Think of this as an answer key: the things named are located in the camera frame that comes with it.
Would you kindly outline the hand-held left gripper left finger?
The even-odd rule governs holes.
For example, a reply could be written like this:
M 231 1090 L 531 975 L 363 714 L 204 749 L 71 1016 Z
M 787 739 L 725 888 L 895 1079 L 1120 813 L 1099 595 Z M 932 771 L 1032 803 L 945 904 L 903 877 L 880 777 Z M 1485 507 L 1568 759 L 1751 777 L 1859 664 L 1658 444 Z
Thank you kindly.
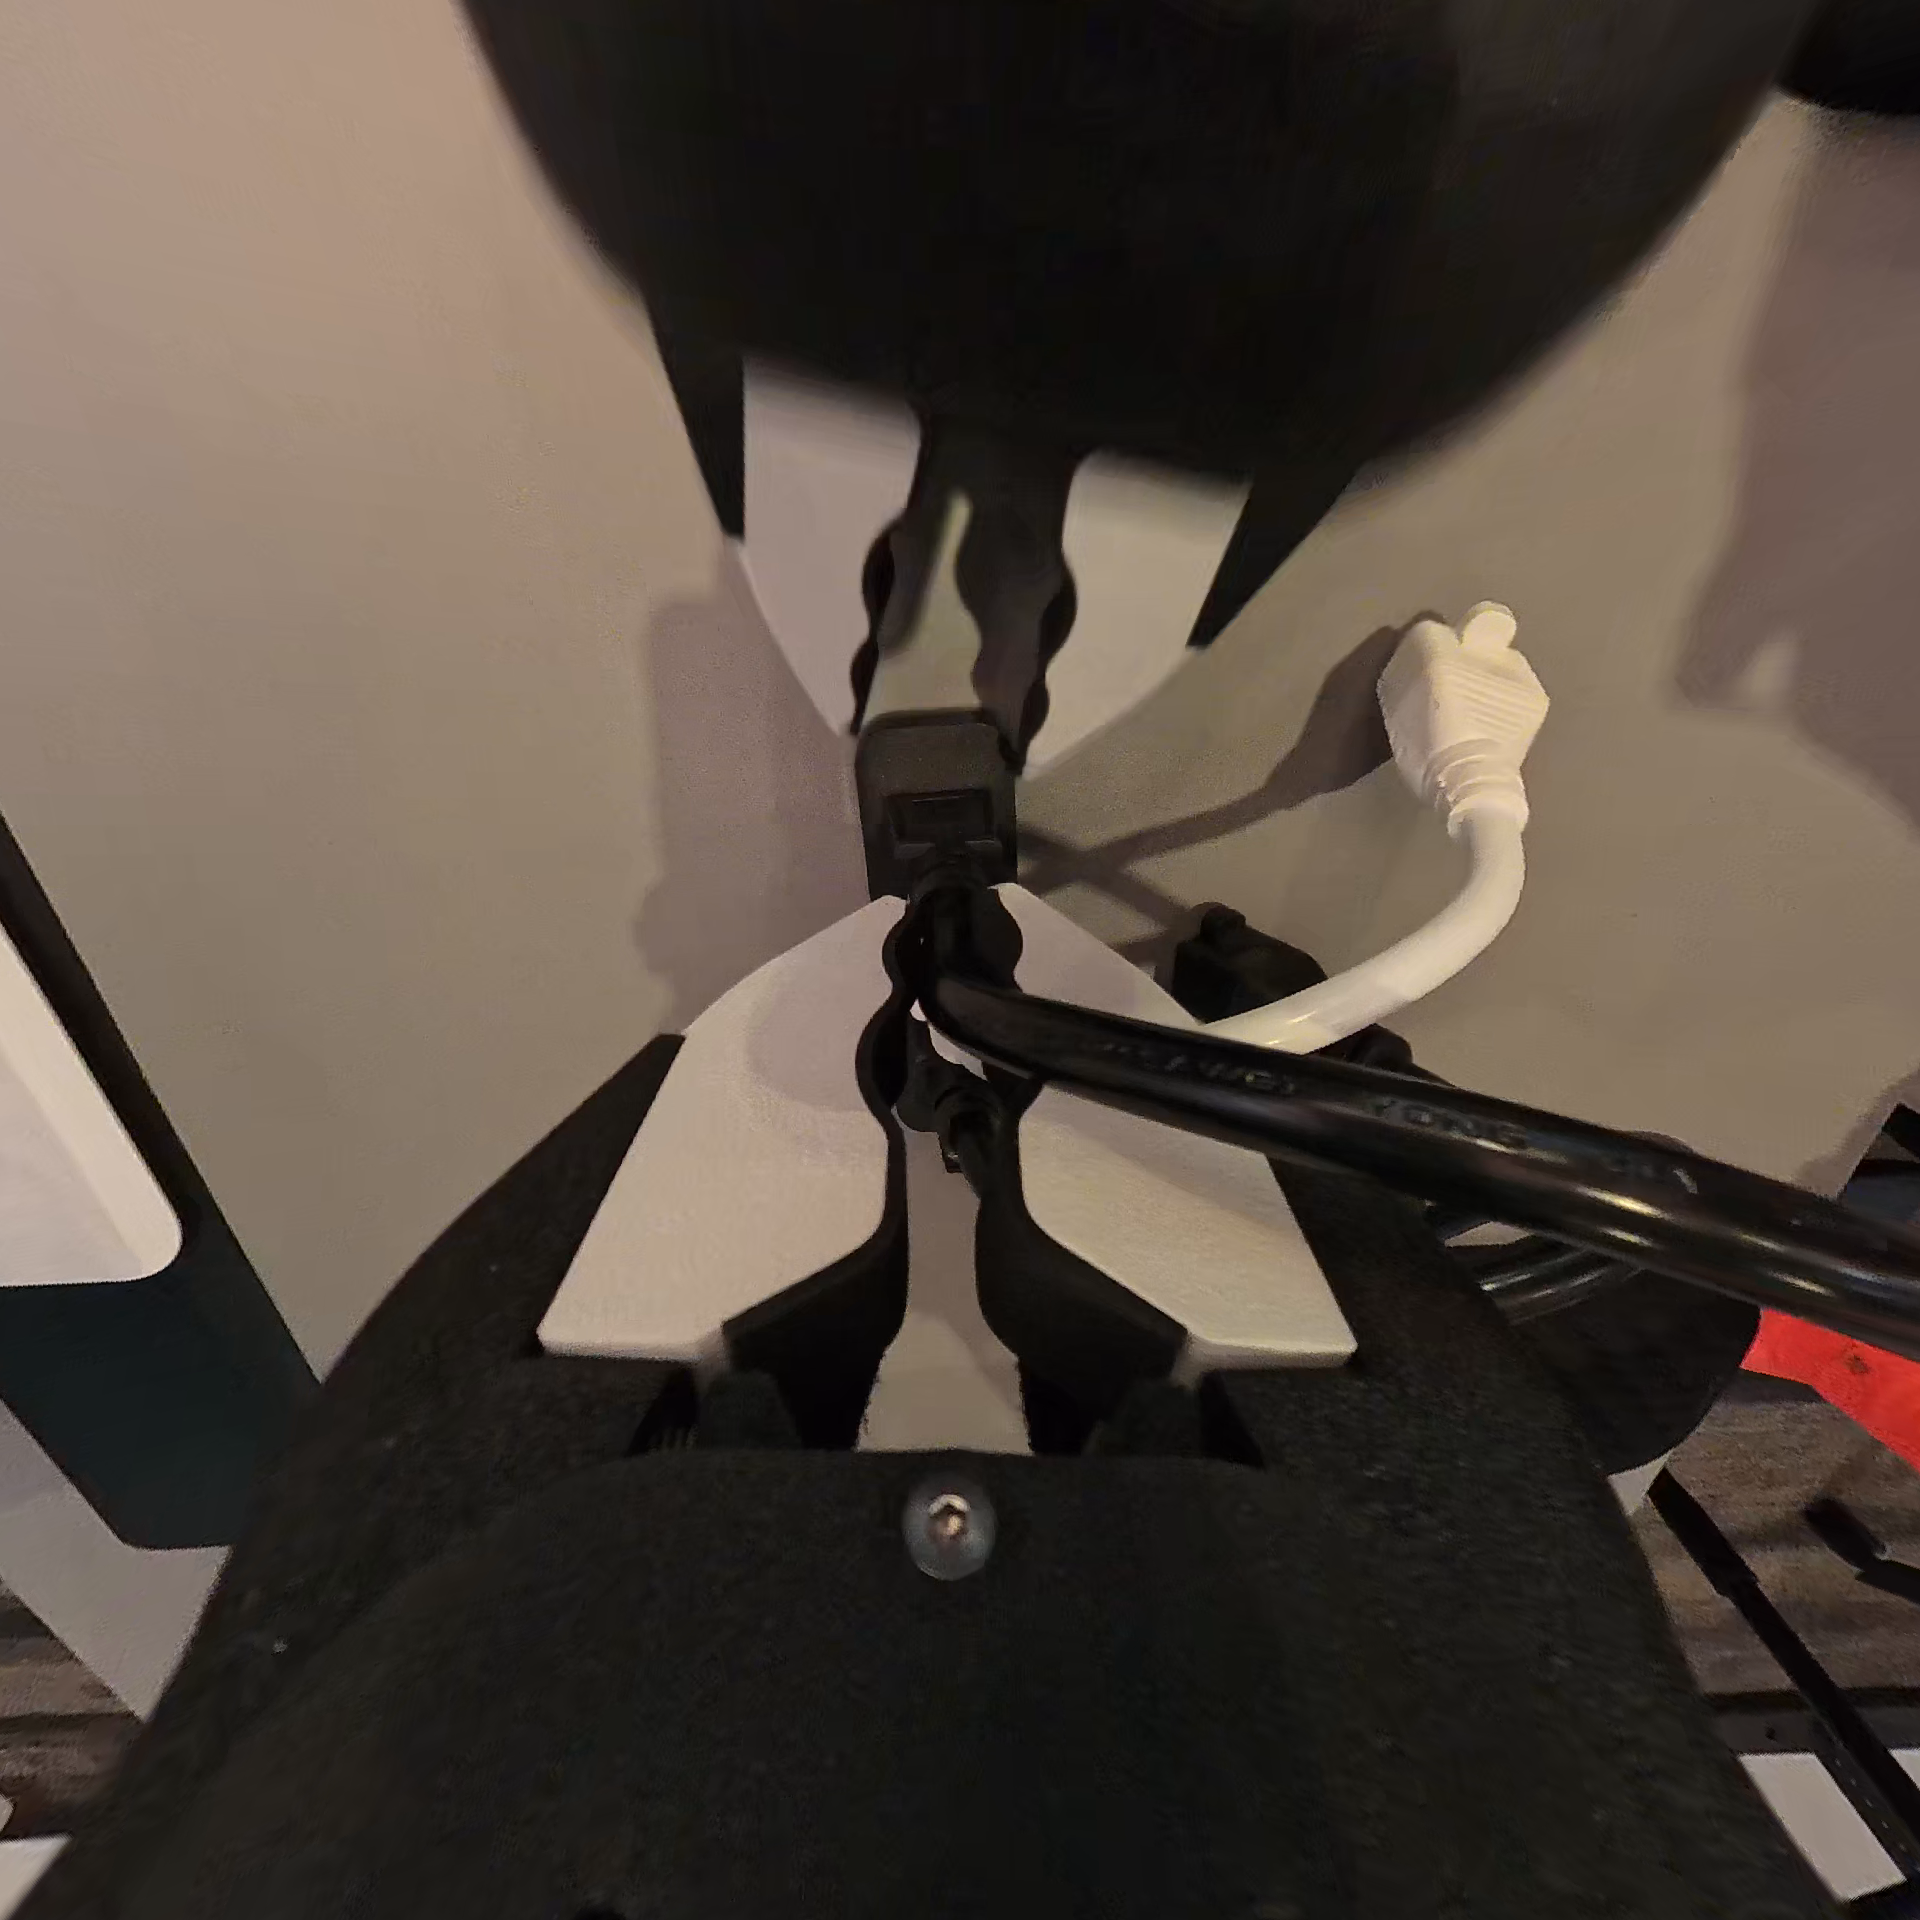
M 891 1141 L 858 1045 L 903 912 L 863 906 L 691 1023 L 545 1312 L 549 1354 L 717 1362 L 732 1321 L 879 1234 Z

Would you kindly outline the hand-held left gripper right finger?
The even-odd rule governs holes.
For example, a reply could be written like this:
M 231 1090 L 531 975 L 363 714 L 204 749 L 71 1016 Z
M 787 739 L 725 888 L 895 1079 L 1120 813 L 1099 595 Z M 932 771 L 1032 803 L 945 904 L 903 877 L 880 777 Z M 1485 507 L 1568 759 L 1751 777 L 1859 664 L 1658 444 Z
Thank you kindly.
M 976 1296 L 1035 1373 L 1337 1369 L 1356 1337 L 1273 1168 L 1048 1084 L 976 1205 Z

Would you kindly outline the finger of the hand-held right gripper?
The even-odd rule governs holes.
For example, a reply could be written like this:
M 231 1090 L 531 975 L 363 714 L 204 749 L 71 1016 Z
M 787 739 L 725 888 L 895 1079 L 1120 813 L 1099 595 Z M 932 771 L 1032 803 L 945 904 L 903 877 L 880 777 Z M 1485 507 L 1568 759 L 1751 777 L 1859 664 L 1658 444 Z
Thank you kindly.
M 994 498 L 971 543 L 975 689 L 1021 777 L 1065 763 L 1187 660 L 1248 495 L 1096 453 Z
M 744 376 L 740 568 L 827 729 L 965 708 L 965 495 L 921 475 L 921 420 L 783 373 Z

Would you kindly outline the black power strip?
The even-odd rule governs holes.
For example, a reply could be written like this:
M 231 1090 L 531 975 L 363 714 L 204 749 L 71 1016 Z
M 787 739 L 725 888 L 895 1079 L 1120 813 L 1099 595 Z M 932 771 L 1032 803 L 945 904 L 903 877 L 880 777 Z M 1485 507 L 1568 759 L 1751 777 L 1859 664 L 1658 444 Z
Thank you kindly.
M 898 712 L 855 743 L 855 812 L 869 899 L 912 899 L 930 877 L 1017 877 L 1017 775 L 981 712 Z

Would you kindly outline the black round pad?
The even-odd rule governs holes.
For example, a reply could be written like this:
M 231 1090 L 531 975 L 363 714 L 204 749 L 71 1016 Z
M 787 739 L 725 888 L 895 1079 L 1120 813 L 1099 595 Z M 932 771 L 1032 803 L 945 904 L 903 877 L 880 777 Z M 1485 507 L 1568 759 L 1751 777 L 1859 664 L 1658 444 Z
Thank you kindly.
M 1687 1442 L 1760 1332 L 1748 1300 L 1584 1255 L 1483 1291 L 1553 1386 L 1553 1426 L 1579 1433 L 1610 1477 Z

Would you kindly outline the red object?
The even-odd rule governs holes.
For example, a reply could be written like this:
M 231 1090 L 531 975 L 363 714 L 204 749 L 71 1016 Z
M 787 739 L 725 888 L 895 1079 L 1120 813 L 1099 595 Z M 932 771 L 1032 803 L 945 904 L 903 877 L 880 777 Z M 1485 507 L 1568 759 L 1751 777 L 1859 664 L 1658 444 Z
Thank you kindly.
M 1745 1372 L 1813 1391 L 1917 1469 L 1917 1362 L 1784 1312 L 1763 1312 Z

